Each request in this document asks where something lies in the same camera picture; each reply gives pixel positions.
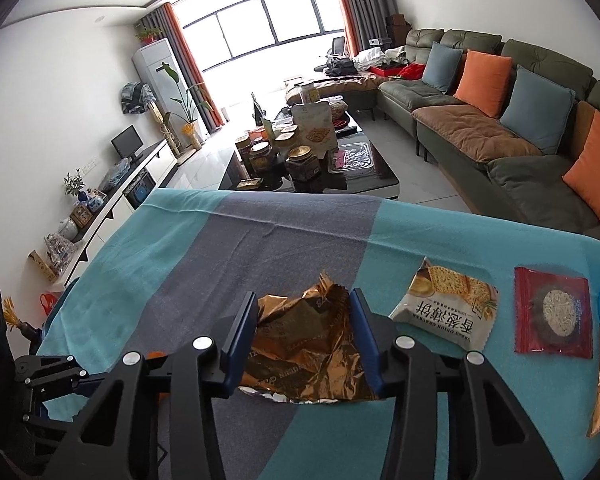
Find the grey-blue cushion far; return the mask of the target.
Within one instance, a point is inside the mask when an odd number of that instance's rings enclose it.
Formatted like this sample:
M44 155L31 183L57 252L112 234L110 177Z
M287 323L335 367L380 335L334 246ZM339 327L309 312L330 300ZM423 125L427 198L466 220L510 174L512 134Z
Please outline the grey-blue cushion far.
M422 73L422 82L445 94L452 86L463 51L435 42Z

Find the small black monitor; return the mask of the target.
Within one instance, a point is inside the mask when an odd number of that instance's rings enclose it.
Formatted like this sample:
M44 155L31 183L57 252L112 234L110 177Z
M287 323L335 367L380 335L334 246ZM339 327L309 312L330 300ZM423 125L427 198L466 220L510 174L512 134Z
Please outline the small black monitor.
M137 159L137 152L143 147L143 140L133 125L125 128L111 140L114 150L121 159Z

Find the curved orange peel strip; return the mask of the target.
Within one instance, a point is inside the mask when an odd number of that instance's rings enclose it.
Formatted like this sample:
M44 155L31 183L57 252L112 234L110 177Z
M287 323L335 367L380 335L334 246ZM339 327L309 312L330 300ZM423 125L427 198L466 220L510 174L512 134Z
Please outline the curved orange peel strip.
M146 354L146 359L158 360L158 359L165 358L166 356L167 356L166 352L151 351ZM165 392L159 393L159 403L161 403L163 400L166 400L168 397L169 397L169 393L165 393Z

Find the green sectional sofa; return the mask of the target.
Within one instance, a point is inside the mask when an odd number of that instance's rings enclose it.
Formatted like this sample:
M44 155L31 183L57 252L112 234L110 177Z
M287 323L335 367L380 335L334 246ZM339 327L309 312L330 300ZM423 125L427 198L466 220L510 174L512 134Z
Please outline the green sectional sofa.
M600 80L486 32L412 29L379 108L477 214L600 240Z

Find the teal trash bin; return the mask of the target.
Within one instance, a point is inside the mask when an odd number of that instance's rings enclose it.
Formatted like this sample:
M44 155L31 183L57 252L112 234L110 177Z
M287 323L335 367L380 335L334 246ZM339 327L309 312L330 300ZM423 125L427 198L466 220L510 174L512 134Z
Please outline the teal trash bin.
M76 283L79 281L79 278L75 278L64 290L64 292L59 296L58 300L55 302L54 306L52 307L52 310L50 310L50 314L47 315L47 318L43 324L42 327L42 338L44 339L46 337L46 334L48 333L48 331L50 330L50 326L52 326L53 320L55 318L56 315L58 315L59 310L61 309L61 307L64 305L64 303L66 302L66 299L69 295L69 292L71 292L74 289L74 286L76 286Z

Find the black coffee table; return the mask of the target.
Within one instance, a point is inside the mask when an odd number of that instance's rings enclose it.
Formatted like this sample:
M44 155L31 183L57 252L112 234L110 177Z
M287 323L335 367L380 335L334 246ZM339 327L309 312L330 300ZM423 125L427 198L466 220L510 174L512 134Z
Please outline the black coffee table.
M300 193L350 193L396 200L400 194L400 181L378 149L363 132L349 112L343 114L343 126L336 129L338 148L328 152L321 160L317 175L297 186L291 179L287 165L281 160L272 170L254 182L247 181L245 166L235 154L228 163L220 190L271 191Z

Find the torn gold foil wrapper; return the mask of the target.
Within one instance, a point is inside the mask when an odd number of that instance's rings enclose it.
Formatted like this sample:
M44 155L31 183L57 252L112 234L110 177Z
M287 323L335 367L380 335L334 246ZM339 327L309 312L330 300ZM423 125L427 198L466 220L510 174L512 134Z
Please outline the torn gold foil wrapper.
M321 273L299 297L258 299L239 388L294 404L375 401L354 342L349 291Z

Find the white standing air conditioner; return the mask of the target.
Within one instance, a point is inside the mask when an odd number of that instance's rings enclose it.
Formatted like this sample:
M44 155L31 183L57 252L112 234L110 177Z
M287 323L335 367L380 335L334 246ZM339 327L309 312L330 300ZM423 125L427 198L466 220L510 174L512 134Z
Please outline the white standing air conditioner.
M140 76L140 80L149 84L152 92L154 92L162 114L168 110L175 112L178 109L178 104L172 102L170 96L177 98L178 90L176 90L175 84L165 72L156 72L156 69L162 62L169 63L180 75L181 85L187 88L184 76L182 75L180 66L178 66L178 61L174 56L169 41L160 39L152 44L148 44L148 46L141 47L133 54L132 62L138 76ZM172 131L179 136L182 135L178 131L178 127L175 127Z

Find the grey-blue cushion near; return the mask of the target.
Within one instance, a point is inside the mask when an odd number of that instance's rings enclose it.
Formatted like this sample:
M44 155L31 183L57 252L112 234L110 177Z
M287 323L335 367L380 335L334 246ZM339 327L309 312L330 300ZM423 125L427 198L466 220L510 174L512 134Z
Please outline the grey-blue cushion near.
M576 102L576 92L521 65L500 123L533 144L544 155L555 155Z

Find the white tv cabinet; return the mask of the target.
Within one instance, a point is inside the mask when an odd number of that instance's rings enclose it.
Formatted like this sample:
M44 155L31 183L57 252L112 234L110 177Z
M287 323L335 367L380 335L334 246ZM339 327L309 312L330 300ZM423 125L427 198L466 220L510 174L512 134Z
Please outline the white tv cabinet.
M62 292L79 278L104 247L152 191L166 185L178 169L178 161L166 140L155 143L133 162L129 173L107 194L104 206L91 223L79 232L76 252L61 276L48 286L50 292Z

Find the orange cushion far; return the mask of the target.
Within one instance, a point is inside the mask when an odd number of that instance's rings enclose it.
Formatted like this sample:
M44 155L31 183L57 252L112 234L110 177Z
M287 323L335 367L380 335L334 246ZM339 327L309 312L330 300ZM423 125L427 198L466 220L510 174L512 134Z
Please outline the orange cushion far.
M505 100L513 60L508 56L469 50L454 98L497 118Z

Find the orange plastic bag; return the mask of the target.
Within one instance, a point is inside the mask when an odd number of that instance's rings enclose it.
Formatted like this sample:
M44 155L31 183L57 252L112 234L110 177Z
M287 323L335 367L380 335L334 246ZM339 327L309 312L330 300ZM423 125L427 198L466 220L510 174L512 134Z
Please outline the orange plastic bag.
M56 292L43 292L40 295L40 304L46 316L49 316L59 300Z

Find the red cookie packet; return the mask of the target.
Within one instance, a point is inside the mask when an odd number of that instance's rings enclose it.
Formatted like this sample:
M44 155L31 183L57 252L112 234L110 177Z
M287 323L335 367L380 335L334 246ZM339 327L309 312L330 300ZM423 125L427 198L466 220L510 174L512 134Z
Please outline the red cookie packet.
M517 266L515 351L590 360L593 317L586 278Z

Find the tall green potted plant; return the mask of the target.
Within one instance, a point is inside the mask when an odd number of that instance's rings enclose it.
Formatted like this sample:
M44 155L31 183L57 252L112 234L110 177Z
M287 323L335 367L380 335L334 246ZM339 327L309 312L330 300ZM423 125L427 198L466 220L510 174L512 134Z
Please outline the tall green potted plant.
M175 84L176 90L178 90L177 98L170 96L170 100L178 104L178 109L175 112L173 110L165 112L163 114L164 121L172 129L178 127L178 131L189 140L190 146L194 150L200 150L202 144L206 142L206 137L198 129L198 105L190 93L190 90L198 89L200 84L193 84L188 88L184 88L181 85L180 75L169 63L162 62L156 72L165 72Z

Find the teal and grey tablecloth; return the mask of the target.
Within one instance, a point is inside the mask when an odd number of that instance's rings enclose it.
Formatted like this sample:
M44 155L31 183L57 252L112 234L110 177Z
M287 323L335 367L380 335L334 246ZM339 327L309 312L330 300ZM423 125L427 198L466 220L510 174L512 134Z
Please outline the teal and grey tablecloth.
M514 352L517 266L600 290L600 241L528 224L361 195L153 192L68 292L38 354L90 373L123 351L171 353L234 314L245 293L299 296L326 274L387 315L427 257L500 292L484 354L529 414L565 479L600 457L585 437L594 359ZM393 400L294 405L236 392L214 401L227 479L379 479Z

